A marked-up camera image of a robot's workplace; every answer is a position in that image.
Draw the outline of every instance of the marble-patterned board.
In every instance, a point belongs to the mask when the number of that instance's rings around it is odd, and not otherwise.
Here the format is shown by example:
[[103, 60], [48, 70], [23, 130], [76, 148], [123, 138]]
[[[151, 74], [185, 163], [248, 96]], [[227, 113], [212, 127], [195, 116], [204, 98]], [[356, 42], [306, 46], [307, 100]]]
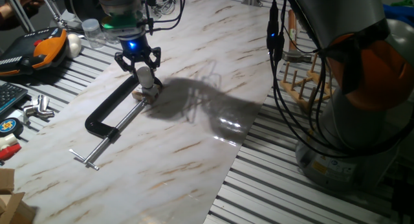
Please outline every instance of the marble-patterned board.
[[[6, 167], [35, 223], [202, 223], [271, 86], [268, 9], [187, 0], [177, 28], [148, 36], [162, 48], [166, 86], [96, 160], [74, 160], [101, 141], [85, 119], [128, 76], [112, 64]], [[104, 122], [116, 125], [129, 96]]]

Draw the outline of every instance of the metal slatted table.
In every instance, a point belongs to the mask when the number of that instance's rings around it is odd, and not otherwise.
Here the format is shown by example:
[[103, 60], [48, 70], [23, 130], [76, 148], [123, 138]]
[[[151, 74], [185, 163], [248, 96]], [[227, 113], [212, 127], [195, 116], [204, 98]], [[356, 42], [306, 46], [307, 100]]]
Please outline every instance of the metal slatted table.
[[[0, 85], [11, 82], [28, 89], [28, 95], [8, 110], [2, 118], [16, 117], [23, 123], [23, 107], [30, 105], [30, 99], [36, 99], [38, 95], [48, 96], [50, 98], [48, 109], [58, 115], [76, 95], [114, 62], [114, 54], [121, 51], [119, 44], [107, 43], [103, 48], [96, 50], [91, 48], [86, 39], [82, 38], [81, 42], [83, 47], [81, 54], [72, 60], [65, 59], [57, 68], [43, 69], [22, 78], [0, 80]], [[30, 123], [23, 125], [24, 131], [19, 138], [22, 146], [49, 123], [48, 119], [38, 117], [30, 117], [29, 121]]]

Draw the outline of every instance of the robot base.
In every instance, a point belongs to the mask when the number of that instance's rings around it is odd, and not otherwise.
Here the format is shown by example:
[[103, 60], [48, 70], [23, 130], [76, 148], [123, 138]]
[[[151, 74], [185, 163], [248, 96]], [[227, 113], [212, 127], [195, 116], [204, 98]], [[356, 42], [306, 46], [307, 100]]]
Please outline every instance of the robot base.
[[[364, 150], [383, 142], [398, 131], [396, 126], [386, 122], [385, 117], [386, 112], [369, 112], [353, 107], [342, 92], [337, 90], [320, 117], [320, 129], [335, 148], [350, 146], [355, 151]], [[319, 133], [309, 132], [325, 142]], [[302, 138], [326, 155], [344, 156], [318, 144], [307, 135]], [[341, 191], [373, 189], [397, 153], [398, 147], [393, 146], [388, 151], [372, 156], [339, 159], [320, 155], [300, 141], [296, 146], [296, 159], [303, 173], [320, 186]]]
[[[319, 146], [312, 139], [308, 143]], [[374, 156], [335, 159], [316, 153], [300, 141], [296, 145], [296, 160], [303, 173], [317, 185], [337, 191], [374, 189], [397, 153], [398, 148], [394, 147]]]

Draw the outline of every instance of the white cylindrical object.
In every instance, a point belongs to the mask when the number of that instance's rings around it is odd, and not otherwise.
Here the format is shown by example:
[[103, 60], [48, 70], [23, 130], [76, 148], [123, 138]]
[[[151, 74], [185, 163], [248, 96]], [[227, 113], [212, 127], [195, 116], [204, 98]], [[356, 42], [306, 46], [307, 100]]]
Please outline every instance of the white cylindrical object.
[[0, 138], [0, 151], [9, 147], [9, 146], [13, 146], [15, 144], [17, 144], [18, 141], [16, 139], [16, 137], [14, 136], [14, 134], [9, 134], [5, 137]]
[[88, 19], [82, 23], [85, 36], [91, 44], [91, 48], [100, 49], [106, 44], [105, 35], [101, 31], [98, 20]]
[[154, 78], [149, 67], [143, 66], [139, 68], [136, 75], [138, 75], [138, 79], [143, 88], [150, 89], [154, 86]]

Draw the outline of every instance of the white plastic part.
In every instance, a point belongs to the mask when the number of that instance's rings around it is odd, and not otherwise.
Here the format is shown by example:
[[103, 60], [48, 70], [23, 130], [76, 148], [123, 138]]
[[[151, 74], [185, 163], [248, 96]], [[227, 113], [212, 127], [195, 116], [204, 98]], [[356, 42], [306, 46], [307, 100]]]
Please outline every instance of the white plastic part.
[[139, 68], [136, 75], [138, 75], [138, 79], [143, 88], [150, 89], [154, 86], [154, 78], [149, 67], [143, 66]]
[[9, 146], [13, 146], [15, 144], [17, 144], [18, 141], [16, 139], [16, 137], [14, 136], [14, 134], [9, 134], [5, 137], [0, 138], [0, 151], [9, 147]]
[[79, 55], [82, 49], [82, 43], [80, 38], [75, 34], [69, 34], [67, 39], [69, 41], [69, 53], [67, 57], [73, 59]]

